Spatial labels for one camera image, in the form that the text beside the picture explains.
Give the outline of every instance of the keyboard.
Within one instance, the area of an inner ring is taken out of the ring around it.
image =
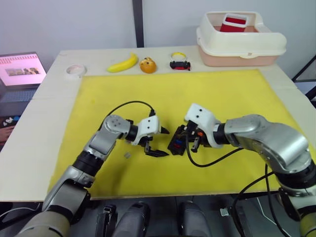
[[[4,94],[0,103],[30,101],[36,90],[10,91]]]

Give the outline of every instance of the laptop screen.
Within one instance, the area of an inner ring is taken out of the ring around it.
[[[5,86],[40,84],[45,76],[35,52],[0,55],[0,79]]]

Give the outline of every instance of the white wall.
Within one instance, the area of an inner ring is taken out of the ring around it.
[[[131,0],[1,0],[0,54],[136,47]]]
[[[145,46],[196,44],[208,11],[257,11],[287,39],[277,63],[292,78],[316,53],[316,0],[143,0]]]

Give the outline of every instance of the orange toy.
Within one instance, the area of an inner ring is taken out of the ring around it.
[[[145,73],[154,73],[157,69],[156,63],[150,57],[146,57],[140,61],[139,67]]]

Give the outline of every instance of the laptop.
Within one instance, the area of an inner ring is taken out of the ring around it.
[[[36,52],[0,55],[0,116],[22,114],[45,76]]]

